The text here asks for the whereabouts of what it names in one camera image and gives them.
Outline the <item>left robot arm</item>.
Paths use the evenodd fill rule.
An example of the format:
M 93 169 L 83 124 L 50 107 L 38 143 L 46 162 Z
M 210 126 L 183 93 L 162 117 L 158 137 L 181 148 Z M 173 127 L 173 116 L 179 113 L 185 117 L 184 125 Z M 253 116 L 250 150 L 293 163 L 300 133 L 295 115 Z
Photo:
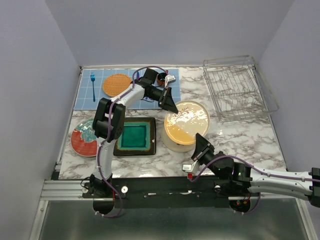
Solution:
M 162 90 L 153 85 L 158 77 L 158 66 L 139 68 L 132 74 L 132 82 L 122 93 L 110 99 L 101 98 L 98 103 L 92 128 L 97 138 L 96 170 L 93 176 L 98 179 L 93 191 L 101 198 L 107 197 L 111 191 L 108 180 L 112 177 L 112 160 L 116 140 L 124 129 L 127 108 L 147 97 L 158 102 L 158 107 L 177 114 L 178 109 L 172 97 L 172 89 L 168 86 Z

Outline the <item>yellow rimmed plate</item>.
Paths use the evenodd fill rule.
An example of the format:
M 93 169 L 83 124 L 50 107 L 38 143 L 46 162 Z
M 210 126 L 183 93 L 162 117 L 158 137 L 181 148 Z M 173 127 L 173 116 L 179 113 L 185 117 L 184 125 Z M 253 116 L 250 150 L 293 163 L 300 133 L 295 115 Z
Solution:
M 182 100 L 176 104 L 178 113 L 168 112 L 164 118 L 164 131 L 174 143 L 192 145 L 196 134 L 205 136 L 210 127 L 210 114 L 199 102 Z

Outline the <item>teal and red plate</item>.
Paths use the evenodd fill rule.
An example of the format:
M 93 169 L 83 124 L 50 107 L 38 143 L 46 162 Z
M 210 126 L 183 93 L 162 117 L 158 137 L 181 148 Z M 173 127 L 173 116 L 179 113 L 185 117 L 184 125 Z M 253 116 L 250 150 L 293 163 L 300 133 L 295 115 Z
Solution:
M 93 129 L 93 119 L 79 123 L 70 137 L 72 149 L 80 156 L 95 157 L 97 154 L 97 137 Z

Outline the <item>brown rimmed plate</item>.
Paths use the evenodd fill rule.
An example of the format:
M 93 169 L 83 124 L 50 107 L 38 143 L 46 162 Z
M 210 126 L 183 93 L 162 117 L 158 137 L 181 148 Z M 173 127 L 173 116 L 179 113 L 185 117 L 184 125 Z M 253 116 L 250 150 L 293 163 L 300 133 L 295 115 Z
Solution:
M 196 146 L 195 143 L 190 144 L 190 145 L 184 145 L 184 144 L 176 143 L 173 140 L 171 140 L 169 138 L 169 136 L 167 135 L 164 128 L 161 131 L 161 139 L 162 139 L 162 142 L 164 143 L 164 145 L 174 152 L 185 153 L 185 152 L 195 150 L 195 146 Z

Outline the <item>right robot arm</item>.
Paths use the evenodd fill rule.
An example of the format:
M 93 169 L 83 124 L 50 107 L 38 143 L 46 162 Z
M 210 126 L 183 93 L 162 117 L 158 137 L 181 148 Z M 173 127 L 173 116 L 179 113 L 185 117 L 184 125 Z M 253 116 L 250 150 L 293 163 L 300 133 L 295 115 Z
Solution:
M 309 201 L 320 206 L 320 169 L 310 171 L 277 171 L 256 167 L 247 161 L 222 151 L 215 153 L 213 145 L 202 135 L 195 135 L 195 150 L 191 159 L 204 165 L 199 172 L 210 169 L 224 184 L 220 192 L 241 196 L 249 193 L 272 193 Z

